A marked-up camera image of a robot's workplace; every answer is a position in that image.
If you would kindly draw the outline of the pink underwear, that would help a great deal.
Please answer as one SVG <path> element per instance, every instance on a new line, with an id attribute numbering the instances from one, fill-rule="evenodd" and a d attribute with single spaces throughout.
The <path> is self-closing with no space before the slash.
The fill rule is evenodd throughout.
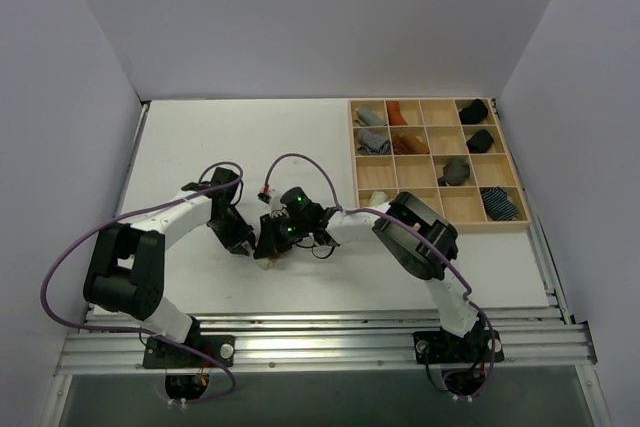
<path id="1" fill-rule="evenodd" d="M 278 250 L 274 250 L 274 251 L 258 251 L 255 250 L 253 252 L 253 259 L 254 262 L 263 270 L 269 270 L 272 269 L 275 264 L 282 259 L 284 256 L 286 256 L 288 254 L 287 251 L 278 251 Z"/>

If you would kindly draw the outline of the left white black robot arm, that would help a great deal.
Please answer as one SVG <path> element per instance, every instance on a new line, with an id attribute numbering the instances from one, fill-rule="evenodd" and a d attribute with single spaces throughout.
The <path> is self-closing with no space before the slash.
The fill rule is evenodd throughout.
<path id="1" fill-rule="evenodd" d="M 252 256 L 256 236 L 235 202 L 242 189 L 239 173 L 217 166 L 210 179 L 184 185 L 168 207 L 102 229 L 84 282 L 85 300 L 168 338 L 165 352 L 177 365 L 194 364 L 202 352 L 200 327 L 164 296 L 165 254 L 206 226 L 229 253 Z"/>

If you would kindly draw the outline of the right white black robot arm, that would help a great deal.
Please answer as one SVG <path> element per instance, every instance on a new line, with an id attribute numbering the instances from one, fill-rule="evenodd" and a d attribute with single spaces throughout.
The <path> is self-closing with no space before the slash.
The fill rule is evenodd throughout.
<path id="1" fill-rule="evenodd" d="M 375 207 L 345 210 L 323 207 L 296 187 L 283 194 L 280 208 L 260 218 L 260 235 L 252 256 L 275 260 L 310 238 L 314 247 L 338 248 L 378 240 L 400 266 L 426 283 L 439 313 L 444 347 L 455 359 L 469 358 L 480 347 L 474 329 L 478 308 L 473 289 L 453 261 L 458 232 L 409 192 Z"/>

